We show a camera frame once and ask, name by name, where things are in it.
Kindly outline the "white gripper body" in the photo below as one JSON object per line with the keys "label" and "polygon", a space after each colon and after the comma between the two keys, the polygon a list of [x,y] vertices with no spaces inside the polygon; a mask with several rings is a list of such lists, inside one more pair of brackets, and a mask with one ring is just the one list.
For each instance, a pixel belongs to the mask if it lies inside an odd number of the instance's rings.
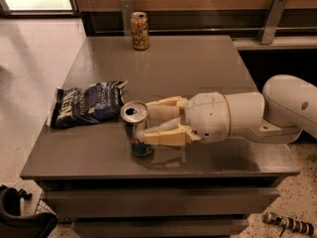
{"label": "white gripper body", "polygon": [[185,104],[185,123],[196,141],[203,144],[224,141],[229,135],[229,107],[218,92],[199,93]]}

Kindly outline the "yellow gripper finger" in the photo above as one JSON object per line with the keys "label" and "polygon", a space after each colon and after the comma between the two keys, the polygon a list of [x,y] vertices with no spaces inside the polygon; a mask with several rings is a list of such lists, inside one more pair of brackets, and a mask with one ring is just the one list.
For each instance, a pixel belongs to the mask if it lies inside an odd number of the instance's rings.
{"label": "yellow gripper finger", "polygon": [[172,96],[147,103],[149,117],[152,119],[171,120],[179,117],[187,103],[186,98]]}
{"label": "yellow gripper finger", "polygon": [[159,126],[145,129],[137,126],[136,138],[139,142],[149,145],[184,146],[200,141],[201,137],[193,132],[192,128],[182,125],[179,118],[174,118]]}

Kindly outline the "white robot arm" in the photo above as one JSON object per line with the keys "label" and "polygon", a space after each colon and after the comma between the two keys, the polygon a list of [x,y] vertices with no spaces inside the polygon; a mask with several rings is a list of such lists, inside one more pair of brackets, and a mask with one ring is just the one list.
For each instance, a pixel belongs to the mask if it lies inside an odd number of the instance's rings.
{"label": "white robot arm", "polygon": [[147,111],[164,121],[137,127],[137,139],[150,145],[209,144],[230,137],[286,144],[302,132],[317,137],[317,87],[286,74],[271,77],[262,92],[175,96],[148,103]]}

